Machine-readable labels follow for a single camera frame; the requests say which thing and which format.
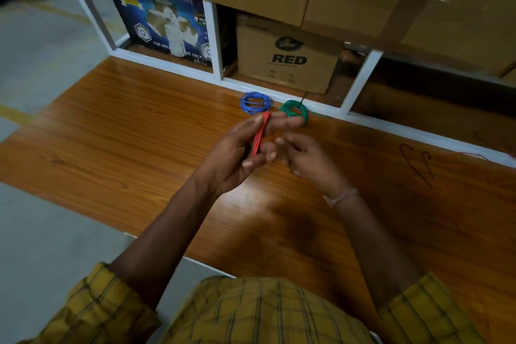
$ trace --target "gray floor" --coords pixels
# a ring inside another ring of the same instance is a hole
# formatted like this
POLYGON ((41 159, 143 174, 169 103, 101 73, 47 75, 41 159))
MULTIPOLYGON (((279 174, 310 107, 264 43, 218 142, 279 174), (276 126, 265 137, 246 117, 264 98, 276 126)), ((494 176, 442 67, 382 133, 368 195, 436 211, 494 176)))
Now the gray floor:
MULTIPOLYGON (((112 0, 94 0, 115 39, 126 31, 112 0)), ((0 8, 0 108, 35 114, 108 54, 77 0, 18 0, 0 8)), ((0 141, 20 125, 0 114, 0 141)), ((40 332, 66 294, 132 238, 0 183, 0 342, 40 332)), ((157 342, 192 288, 220 274, 183 259, 158 314, 157 342)))

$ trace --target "red wire bundle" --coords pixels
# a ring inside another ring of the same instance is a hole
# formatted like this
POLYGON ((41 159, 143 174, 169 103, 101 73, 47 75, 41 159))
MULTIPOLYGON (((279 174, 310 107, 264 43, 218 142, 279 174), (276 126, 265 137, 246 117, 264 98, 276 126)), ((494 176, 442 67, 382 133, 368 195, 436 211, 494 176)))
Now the red wire bundle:
POLYGON ((270 112, 263 113, 263 124, 261 125, 260 131, 255 136, 255 141, 253 142, 253 156, 258 153, 261 145, 261 139, 263 137, 263 131, 265 130, 265 126, 267 125, 267 120, 270 116, 270 112))

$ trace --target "sleeve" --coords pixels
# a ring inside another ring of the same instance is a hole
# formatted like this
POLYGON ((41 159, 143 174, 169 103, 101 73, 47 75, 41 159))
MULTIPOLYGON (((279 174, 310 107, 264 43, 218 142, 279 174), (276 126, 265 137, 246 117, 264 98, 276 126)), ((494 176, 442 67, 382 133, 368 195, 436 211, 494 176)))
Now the sleeve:
POLYGON ((161 325, 140 295, 99 263, 68 294, 64 307, 24 343, 146 342, 161 325))
POLYGON ((484 344, 473 321, 433 274, 394 298, 380 318, 397 344, 484 344))

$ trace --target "dabur logo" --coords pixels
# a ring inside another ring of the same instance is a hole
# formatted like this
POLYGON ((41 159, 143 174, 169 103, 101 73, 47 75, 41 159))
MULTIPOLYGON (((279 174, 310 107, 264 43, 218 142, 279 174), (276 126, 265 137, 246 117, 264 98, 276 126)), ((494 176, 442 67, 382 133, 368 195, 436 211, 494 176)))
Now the dabur logo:
MULTIPOLYGON (((292 37, 281 37, 279 38, 274 45, 276 48, 281 49, 285 52, 294 52, 303 46, 304 42, 297 41, 292 37)), ((277 54, 275 53, 273 56, 273 63, 282 63, 282 64, 297 64, 301 65, 306 63, 307 58, 304 56, 293 56, 286 54, 277 54)))

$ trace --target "green wire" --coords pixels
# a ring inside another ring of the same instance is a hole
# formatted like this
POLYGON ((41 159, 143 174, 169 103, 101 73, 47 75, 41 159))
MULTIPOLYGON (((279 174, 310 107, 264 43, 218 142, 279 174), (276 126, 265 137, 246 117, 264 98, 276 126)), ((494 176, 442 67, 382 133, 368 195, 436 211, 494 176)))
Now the green wire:
POLYGON ((301 111, 301 116, 303 116, 304 120, 308 122, 308 112, 310 112, 310 110, 299 101, 294 101, 292 99, 288 100, 281 106, 280 111, 287 113, 287 117, 299 116, 299 113, 292 110, 292 108, 299 109, 301 111))

